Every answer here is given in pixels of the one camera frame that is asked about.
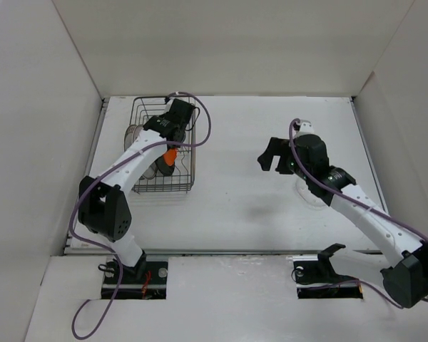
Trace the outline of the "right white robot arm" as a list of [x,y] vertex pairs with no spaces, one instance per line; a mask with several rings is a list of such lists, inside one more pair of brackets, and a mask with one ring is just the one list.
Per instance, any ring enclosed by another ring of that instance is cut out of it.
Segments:
[[261,170],[269,171],[277,157],[276,172],[295,175],[309,193],[354,224],[382,253],[374,261],[333,243],[312,259],[296,261],[305,273],[297,283],[313,291],[351,282],[379,285],[389,301],[410,309],[428,297],[428,237],[390,217],[366,195],[356,179],[330,164],[325,142],[314,133],[296,134],[291,140],[272,137],[258,157]]

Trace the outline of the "white plate red characters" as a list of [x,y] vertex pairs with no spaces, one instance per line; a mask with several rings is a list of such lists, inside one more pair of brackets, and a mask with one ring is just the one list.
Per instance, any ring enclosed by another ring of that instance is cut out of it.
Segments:
[[156,167],[156,164],[153,163],[142,175],[141,179],[144,180],[152,180],[156,177],[158,172],[158,168]]

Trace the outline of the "green rimmed white plate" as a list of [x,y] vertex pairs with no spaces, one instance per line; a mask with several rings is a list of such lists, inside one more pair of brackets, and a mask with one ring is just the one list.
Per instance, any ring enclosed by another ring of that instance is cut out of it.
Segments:
[[129,125],[126,129],[126,133],[123,141],[123,149],[127,151],[127,149],[132,146],[132,144],[138,139],[140,132],[142,131],[142,125]]

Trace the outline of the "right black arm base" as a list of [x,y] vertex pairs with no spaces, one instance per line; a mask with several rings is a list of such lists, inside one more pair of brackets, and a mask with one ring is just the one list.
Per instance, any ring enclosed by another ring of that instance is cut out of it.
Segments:
[[345,248],[336,243],[317,254],[292,258],[291,277],[298,299],[363,299],[361,285],[355,278],[338,274],[331,263],[330,259]]

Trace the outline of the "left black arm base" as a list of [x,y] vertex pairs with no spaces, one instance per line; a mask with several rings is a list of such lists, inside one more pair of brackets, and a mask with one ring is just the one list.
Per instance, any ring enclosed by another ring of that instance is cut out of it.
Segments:
[[[103,284],[100,291],[101,299],[111,299],[118,283],[118,263],[115,259],[108,260],[105,264],[99,264],[98,270],[103,272]],[[147,261],[138,272],[125,266],[115,299],[166,299],[167,279],[167,261]]]

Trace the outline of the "black small plate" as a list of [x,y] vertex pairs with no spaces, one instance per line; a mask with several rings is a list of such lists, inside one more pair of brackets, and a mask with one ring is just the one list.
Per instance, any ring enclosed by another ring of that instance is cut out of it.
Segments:
[[169,165],[162,157],[155,161],[156,168],[164,177],[171,177],[175,170],[175,165]]

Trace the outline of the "clear plastic dish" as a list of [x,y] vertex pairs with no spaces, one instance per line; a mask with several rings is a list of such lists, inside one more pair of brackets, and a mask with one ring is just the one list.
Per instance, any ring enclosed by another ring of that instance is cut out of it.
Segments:
[[295,191],[309,208],[317,210],[325,208],[325,203],[311,193],[304,180],[298,179],[295,182]]

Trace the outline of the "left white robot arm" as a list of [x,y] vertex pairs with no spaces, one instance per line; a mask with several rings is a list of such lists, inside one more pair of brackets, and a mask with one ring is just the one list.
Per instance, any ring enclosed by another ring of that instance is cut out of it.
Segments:
[[146,254],[131,232],[128,196],[147,172],[173,176],[179,149],[188,146],[186,135],[196,110],[186,100],[167,98],[161,113],[127,127],[123,154],[104,176],[85,176],[79,184],[79,223],[103,237],[115,252],[107,270],[121,272],[131,283],[145,276]]

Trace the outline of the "orange plate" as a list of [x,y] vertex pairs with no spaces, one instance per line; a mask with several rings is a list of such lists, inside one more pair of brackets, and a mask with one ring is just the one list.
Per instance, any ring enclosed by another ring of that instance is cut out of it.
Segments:
[[175,165],[175,160],[178,156],[178,150],[176,148],[169,149],[164,155],[163,160],[165,164],[169,167],[173,167]]

